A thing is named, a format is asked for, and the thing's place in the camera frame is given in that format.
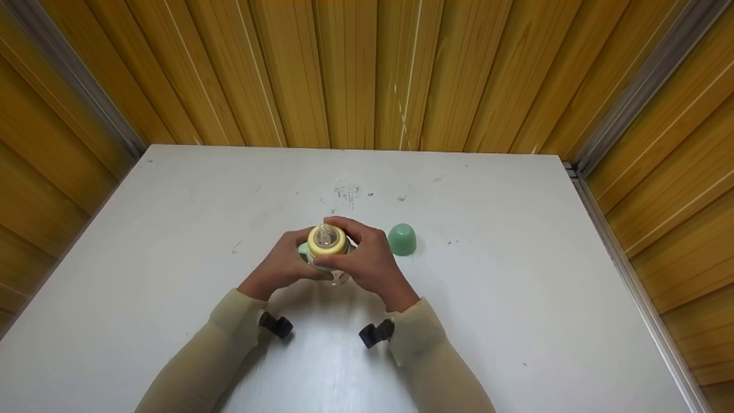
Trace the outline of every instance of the hand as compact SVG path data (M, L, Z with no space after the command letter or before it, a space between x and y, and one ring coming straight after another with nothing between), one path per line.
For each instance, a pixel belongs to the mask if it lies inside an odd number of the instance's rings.
M330 280L331 273L315 269L298 254L298 245L305 243L313 227L288 231L258 267L240 284L239 292L248 297L268 301L275 290L300 279Z
M349 273L357 285L379 295L388 312L403 312L420 300L395 263L383 230L343 217L327 217L324 222L343 229L357 249L350 254L318 256L314 265Z

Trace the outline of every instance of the wrist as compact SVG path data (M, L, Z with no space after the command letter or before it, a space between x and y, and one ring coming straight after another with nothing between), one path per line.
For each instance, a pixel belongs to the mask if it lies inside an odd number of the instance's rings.
M262 277L252 273L237 287L237 291L255 300L268 301L277 288L270 287L263 281Z
M421 298L406 279L379 294L386 312L404 312L418 303Z

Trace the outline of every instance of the bottle nipple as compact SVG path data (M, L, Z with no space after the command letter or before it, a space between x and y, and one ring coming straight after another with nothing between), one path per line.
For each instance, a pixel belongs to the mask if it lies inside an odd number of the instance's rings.
M331 248L339 242L339 232L333 226L323 223L316 229L313 240L320 248Z

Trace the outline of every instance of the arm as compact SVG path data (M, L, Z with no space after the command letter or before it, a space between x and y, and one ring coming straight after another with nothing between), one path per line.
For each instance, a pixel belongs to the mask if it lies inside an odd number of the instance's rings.
M191 340L153 380L136 412L209 412L258 344L258 323L272 293L299 279L330 279L296 250L311 228L286 232L270 254L217 305Z
M245 355L258 344L258 321L266 305L231 290L163 367L135 411L211 411Z
M388 313L388 317L395 323L390 351L421 412L495 411L425 298L405 312Z
M418 297L398 268L385 233L348 218L324 222L342 228L358 247L351 254L319 257L314 264L346 271L360 287L380 296L395 323L390 350L421 412L494 412L430 304Z

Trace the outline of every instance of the yellow bottle collar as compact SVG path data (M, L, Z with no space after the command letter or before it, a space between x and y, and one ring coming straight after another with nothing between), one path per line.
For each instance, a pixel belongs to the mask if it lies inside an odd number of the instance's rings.
M346 246L348 244L346 241L346 234L344 234L344 230L338 228L337 226L331 226L327 224L324 225L329 227L330 229L336 230L339 235L336 243L328 248L322 248L315 239L316 232L319 230L320 226L315 226L308 234L308 252L311 254L311 256L344 254L344 252L346 251Z

